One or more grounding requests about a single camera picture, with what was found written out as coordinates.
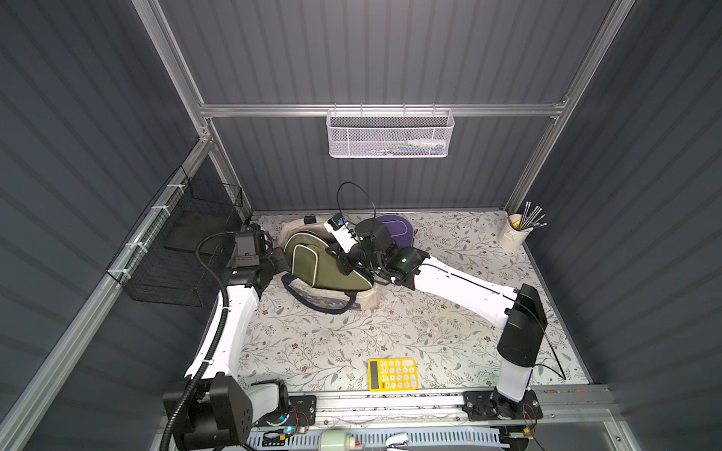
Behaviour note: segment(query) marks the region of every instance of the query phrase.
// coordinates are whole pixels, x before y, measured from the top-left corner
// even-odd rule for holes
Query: gray fabric wall
[[[129,1],[0,2],[0,418],[197,139]],[[121,299],[27,449],[145,445],[202,329]]]
[[[722,1],[638,0],[529,194],[529,245],[647,450],[718,449]]]
[[[162,0],[207,103],[557,102],[610,0]],[[323,120],[216,119],[255,211],[505,205],[545,118],[457,118],[443,159],[333,159]],[[344,205],[367,208],[357,193]]]
[[[609,0],[162,0],[207,103],[557,102]]]
[[[351,180],[381,209],[503,206],[548,118],[458,118],[446,158],[329,156],[325,118],[217,118],[254,211],[336,209]],[[358,189],[343,209],[369,209]]]

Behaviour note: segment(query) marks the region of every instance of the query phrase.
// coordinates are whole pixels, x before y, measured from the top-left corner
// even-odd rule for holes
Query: floral tablecloth
[[[444,263],[496,284],[525,283],[539,290],[549,319],[547,335],[567,381],[536,367],[532,385],[588,383],[526,252],[503,250],[496,242],[506,213],[402,215],[416,230],[414,246]],[[257,222],[277,237],[284,222],[299,217],[260,216]],[[264,292],[248,326],[239,370],[245,384],[281,378],[290,391],[367,390],[367,360],[396,356],[416,360],[421,388],[497,383],[501,330],[465,308],[431,294],[387,286],[375,311],[324,315],[293,299],[280,277]],[[546,341],[537,362],[557,366]]]

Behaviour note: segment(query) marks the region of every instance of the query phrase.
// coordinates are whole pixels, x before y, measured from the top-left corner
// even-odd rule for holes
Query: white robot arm
[[[341,214],[324,227],[337,244],[329,253],[336,256],[339,269],[359,266],[375,268],[376,275],[449,299],[475,312],[502,329],[498,351],[502,357],[499,383],[495,389],[499,412],[513,416],[523,408],[531,370],[547,326],[547,318],[535,288],[520,289],[478,279],[446,265],[416,248],[398,248],[386,226],[374,219],[361,221],[354,230]]]
[[[339,269],[375,268],[375,276],[449,299],[503,330],[497,347],[501,357],[500,380],[488,400],[495,415],[522,418],[531,370],[547,326],[539,294],[528,285],[520,289],[492,284],[444,264],[416,248],[398,248],[386,226],[374,219],[361,221],[353,230],[337,214],[326,223],[336,238],[327,249]],[[270,277],[281,270],[270,260],[263,232],[236,235],[237,255],[225,289],[228,306],[219,292],[217,303],[196,358],[186,378],[172,383],[163,395],[171,428],[180,451],[244,443],[250,427],[261,417],[283,418],[289,409],[288,393],[282,381],[267,381],[241,389],[238,365],[245,332],[258,308]],[[219,325],[225,316],[215,352],[206,360]],[[198,373],[207,364],[202,375]],[[191,378],[200,377],[192,402],[179,400],[188,391]]]

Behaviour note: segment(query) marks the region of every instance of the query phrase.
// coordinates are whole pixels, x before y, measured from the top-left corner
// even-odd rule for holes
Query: yellow calculator
[[[371,359],[368,361],[368,385],[373,392],[416,390],[419,387],[413,359]]]

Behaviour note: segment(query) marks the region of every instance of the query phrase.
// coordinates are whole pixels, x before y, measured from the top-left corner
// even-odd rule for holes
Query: white ceramic cup
[[[504,222],[504,227],[501,228],[501,232],[499,232],[499,237],[497,239],[499,246],[506,250],[517,250],[521,247],[524,240],[526,240],[527,235],[529,235],[534,229],[527,227],[524,230],[514,230],[514,227],[512,227],[511,224],[520,219],[520,214],[512,214],[509,216],[509,219]]]

